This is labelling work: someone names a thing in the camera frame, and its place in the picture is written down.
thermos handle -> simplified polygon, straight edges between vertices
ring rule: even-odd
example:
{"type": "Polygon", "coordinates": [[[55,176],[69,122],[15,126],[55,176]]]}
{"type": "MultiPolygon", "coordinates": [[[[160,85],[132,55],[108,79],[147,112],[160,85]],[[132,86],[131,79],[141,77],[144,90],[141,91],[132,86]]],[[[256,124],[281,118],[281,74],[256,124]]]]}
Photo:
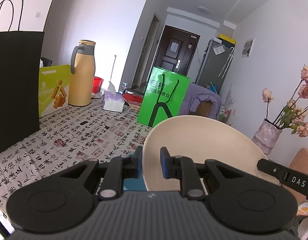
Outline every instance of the thermos handle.
{"type": "Polygon", "coordinates": [[[76,57],[77,51],[79,49],[84,50],[85,47],[83,47],[83,46],[76,46],[74,48],[74,50],[73,50],[72,57],[71,57],[71,73],[72,74],[75,74],[75,66],[74,66],[74,64],[75,64],[75,57],[76,57]]]}

ceiling light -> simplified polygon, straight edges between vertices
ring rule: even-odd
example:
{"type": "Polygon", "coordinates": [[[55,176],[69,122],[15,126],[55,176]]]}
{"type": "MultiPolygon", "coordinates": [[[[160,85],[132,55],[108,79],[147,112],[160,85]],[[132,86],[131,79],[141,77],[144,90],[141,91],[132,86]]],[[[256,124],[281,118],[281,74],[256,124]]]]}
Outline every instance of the ceiling light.
{"type": "Polygon", "coordinates": [[[201,13],[205,13],[205,14],[210,14],[211,12],[205,8],[204,6],[198,6],[197,9],[201,12],[201,13]]]}

beige bowl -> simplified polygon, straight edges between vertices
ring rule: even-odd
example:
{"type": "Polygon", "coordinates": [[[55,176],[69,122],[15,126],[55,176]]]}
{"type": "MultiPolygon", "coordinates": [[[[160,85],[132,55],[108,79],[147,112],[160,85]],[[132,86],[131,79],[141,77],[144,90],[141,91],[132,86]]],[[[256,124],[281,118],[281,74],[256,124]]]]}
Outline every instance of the beige bowl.
{"type": "Polygon", "coordinates": [[[171,156],[182,155],[195,163],[215,159],[239,170],[278,184],[277,179],[258,171],[257,162],[267,159],[245,135],[234,128],[202,116],[176,116],[159,123],[147,136],[142,157],[147,190],[180,190],[177,179],[164,179],[160,148],[167,147],[171,156]]]}

purple jacket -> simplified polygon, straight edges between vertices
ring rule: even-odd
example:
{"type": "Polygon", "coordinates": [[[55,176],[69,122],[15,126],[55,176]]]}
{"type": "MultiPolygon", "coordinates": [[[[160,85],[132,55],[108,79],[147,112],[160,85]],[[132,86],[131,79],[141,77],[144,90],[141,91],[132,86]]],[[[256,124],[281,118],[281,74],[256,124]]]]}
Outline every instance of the purple jacket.
{"type": "Polygon", "coordinates": [[[207,117],[217,119],[221,109],[221,97],[211,90],[193,83],[189,84],[178,115],[195,112],[202,101],[211,101],[213,103],[211,112],[207,117]]]}

door lock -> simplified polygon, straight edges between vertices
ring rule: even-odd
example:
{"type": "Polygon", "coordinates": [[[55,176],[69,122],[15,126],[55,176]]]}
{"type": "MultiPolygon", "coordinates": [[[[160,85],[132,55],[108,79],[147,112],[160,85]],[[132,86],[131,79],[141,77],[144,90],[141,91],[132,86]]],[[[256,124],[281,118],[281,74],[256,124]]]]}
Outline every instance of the door lock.
{"type": "Polygon", "coordinates": [[[179,60],[177,61],[177,64],[176,64],[176,68],[175,68],[175,69],[178,69],[178,66],[180,65],[180,63],[181,63],[181,60],[179,59],[179,60]]]}

